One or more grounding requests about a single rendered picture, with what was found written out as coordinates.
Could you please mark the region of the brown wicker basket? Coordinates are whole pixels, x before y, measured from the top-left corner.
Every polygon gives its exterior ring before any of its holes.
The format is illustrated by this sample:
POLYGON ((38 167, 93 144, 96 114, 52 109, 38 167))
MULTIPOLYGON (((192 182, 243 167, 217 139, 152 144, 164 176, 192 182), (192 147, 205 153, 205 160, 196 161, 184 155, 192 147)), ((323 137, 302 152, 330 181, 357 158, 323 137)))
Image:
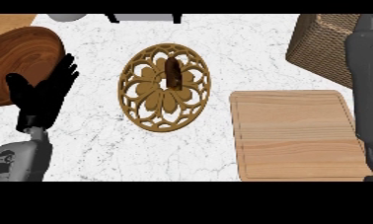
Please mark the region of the brown wicker basket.
POLYGON ((352 88, 344 43, 352 34, 358 14, 301 14, 286 60, 307 71, 352 88))

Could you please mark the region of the pale wooden cutting board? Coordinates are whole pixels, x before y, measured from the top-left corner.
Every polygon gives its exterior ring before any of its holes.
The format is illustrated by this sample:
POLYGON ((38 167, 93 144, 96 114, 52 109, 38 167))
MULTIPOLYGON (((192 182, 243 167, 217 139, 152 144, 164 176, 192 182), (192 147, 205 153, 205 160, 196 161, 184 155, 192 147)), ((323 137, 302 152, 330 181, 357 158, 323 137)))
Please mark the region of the pale wooden cutting board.
POLYGON ((243 181, 351 182, 372 175, 336 91, 236 91, 230 110, 243 181))

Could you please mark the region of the dark brown round wooden board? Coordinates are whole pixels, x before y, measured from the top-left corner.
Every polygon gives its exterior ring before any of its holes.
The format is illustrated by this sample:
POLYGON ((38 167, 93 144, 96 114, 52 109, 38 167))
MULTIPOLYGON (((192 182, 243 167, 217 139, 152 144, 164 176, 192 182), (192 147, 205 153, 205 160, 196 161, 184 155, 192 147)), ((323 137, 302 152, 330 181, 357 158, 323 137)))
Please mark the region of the dark brown round wooden board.
POLYGON ((62 39, 44 27, 19 28, 0 35, 0 107, 12 105, 6 75, 21 74, 37 86, 63 56, 62 39))

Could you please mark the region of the golden openwork round trivet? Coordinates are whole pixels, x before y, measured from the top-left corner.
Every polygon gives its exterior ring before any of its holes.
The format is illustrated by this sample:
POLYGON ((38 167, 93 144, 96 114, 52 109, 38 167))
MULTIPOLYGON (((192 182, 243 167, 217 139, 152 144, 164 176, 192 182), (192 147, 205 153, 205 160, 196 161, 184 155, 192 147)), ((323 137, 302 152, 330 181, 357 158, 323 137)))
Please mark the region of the golden openwork round trivet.
POLYGON ((122 69, 118 81, 121 110, 143 129, 176 131, 198 118, 209 89, 209 71, 198 53, 181 44, 155 44, 131 57, 122 69), (170 57, 180 63, 180 91, 167 87, 165 62, 170 57))

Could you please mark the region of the grey round object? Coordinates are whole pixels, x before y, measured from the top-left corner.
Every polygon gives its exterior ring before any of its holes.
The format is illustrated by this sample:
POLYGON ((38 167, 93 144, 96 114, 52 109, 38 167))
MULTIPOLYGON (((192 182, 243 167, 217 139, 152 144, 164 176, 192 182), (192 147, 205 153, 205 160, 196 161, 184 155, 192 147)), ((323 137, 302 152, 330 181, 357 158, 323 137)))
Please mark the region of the grey round object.
POLYGON ((58 22, 72 22, 81 19, 87 14, 47 14, 58 22))

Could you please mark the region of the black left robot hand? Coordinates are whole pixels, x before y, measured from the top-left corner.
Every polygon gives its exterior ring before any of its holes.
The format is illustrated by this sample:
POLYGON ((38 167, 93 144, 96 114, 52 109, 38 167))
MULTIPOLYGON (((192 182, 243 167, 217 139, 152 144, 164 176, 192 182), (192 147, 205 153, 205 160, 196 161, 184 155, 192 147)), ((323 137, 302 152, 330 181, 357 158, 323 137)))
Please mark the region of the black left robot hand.
POLYGON ((68 53, 59 62, 47 80, 32 86, 18 73, 6 75, 10 101, 18 106, 16 130, 24 132, 31 127, 49 129, 58 119, 62 102, 78 76, 74 56, 68 53))

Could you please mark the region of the tan wooden board corner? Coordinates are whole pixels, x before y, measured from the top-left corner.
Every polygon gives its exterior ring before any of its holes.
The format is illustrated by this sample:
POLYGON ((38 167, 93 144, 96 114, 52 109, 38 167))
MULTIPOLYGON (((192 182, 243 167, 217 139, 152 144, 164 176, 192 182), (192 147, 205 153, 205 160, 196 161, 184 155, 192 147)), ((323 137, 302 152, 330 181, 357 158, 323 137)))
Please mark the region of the tan wooden board corner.
POLYGON ((28 27, 35 17, 35 14, 0 14, 0 35, 15 29, 28 27))

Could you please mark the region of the grey appliance with black legs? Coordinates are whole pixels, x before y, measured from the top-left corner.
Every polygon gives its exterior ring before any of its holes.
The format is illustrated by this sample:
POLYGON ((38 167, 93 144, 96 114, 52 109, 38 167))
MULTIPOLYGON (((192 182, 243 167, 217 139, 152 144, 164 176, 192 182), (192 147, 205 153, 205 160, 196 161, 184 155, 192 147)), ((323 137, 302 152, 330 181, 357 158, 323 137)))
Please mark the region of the grey appliance with black legs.
POLYGON ((178 24, 183 19, 181 14, 106 14, 111 23, 119 23, 121 21, 171 21, 178 24))

